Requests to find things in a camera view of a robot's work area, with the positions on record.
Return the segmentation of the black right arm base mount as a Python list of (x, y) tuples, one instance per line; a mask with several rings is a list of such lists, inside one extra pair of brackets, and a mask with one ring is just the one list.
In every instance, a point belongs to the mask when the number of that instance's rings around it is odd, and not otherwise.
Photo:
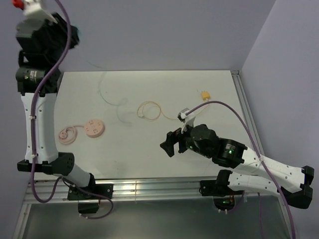
[(216, 180), (201, 180), (199, 193), (203, 197), (211, 196), (217, 211), (225, 214), (234, 211), (244, 202), (244, 191), (234, 191), (228, 186), (218, 185)]

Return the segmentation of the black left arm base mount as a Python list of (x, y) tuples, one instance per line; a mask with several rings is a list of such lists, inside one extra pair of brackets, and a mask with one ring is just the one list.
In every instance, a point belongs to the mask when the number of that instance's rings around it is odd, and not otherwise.
[[(67, 200), (78, 202), (78, 213), (80, 214), (80, 216), (91, 220), (101, 219), (108, 216), (113, 211), (113, 187), (114, 185), (110, 183), (97, 184), (95, 185), (93, 191), (89, 192), (88, 190), (84, 190), (83, 188), (69, 186)], [(110, 209), (104, 215), (93, 216), (93, 214), (96, 214), (100, 209), (102, 200), (107, 200), (110, 203)]]

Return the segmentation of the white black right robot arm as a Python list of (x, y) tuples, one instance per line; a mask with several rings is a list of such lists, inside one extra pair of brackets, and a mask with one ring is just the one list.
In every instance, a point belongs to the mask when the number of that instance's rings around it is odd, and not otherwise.
[(203, 196), (225, 197), (251, 191), (284, 196), (288, 205), (295, 208), (310, 206), (314, 178), (314, 169), (310, 166), (293, 167), (258, 156), (242, 143), (218, 137), (204, 124), (168, 132), (160, 147), (173, 157), (175, 144), (179, 153), (191, 150), (222, 167), (215, 180), (200, 182), (199, 192)]

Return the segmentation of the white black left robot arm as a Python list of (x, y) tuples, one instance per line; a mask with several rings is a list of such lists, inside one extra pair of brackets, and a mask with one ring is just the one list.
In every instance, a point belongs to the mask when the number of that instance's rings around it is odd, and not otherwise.
[(68, 26), (58, 13), (52, 15), (55, 23), (31, 18), (17, 25), (16, 39), (21, 50), (15, 77), (27, 126), (27, 149), (17, 169), (64, 177), (79, 187), (84, 198), (91, 199), (97, 193), (94, 176), (75, 164), (73, 153), (59, 152), (55, 143), (59, 58), (79, 43), (79, 37), (76, 27)]

